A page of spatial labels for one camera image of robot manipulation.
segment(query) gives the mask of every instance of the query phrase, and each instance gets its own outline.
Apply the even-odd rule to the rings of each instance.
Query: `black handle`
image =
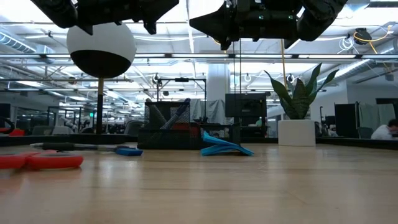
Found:
[[[74,151],[75,145],[73,143],[55,143],[55,142],[45,142],[43,143],[42,149],[44,150],[58,150],[58,151]]]
[[[0,131],[2,134],[9,134],[15,130],[15,125],[7,118],[0,117],[0,121],[4,121],[5,123],[10,125],[10,128],[4,131]]]

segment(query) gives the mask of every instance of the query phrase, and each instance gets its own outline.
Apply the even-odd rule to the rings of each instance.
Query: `black and white ball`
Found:
[[[88,35],[77,26],[69,29],[67,47],[75,65],[97,78],[114,78],[127,71],[136,55],[128,26],[100,24],[93,27],[93,32]]]

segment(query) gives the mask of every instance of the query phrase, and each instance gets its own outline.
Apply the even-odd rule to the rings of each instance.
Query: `wooden table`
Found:
[[[398,223],[397,152],[245,146],[253,157],[81,152],[81,169],[3,170],[0,223]]]

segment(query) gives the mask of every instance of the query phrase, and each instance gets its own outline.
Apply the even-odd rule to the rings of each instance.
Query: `blue plastic piece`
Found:
[[[142,150],[136,149],[136,148],[130,148],[130,147],[120,147],[118,148],[115,153],[117,155],[122,155],[122,156],[141,156]]]
[[[211,137],[206,131],[203,133],[203,141],[216,144],[214,146],[202,149],[200,152],[203,156],[215,155],[222,152],[231,152],[233,150],[238,150],[239,152],[242,152],[248,156],[252,156],[254,154],[254,152],[250,151],[249,149],[246,149],[235,143]]]

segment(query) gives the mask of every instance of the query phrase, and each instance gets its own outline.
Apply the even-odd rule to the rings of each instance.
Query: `column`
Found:
[[[207,100],[223,100],[229,93],[230,75],[228,64],[209,64],[207,73]]]

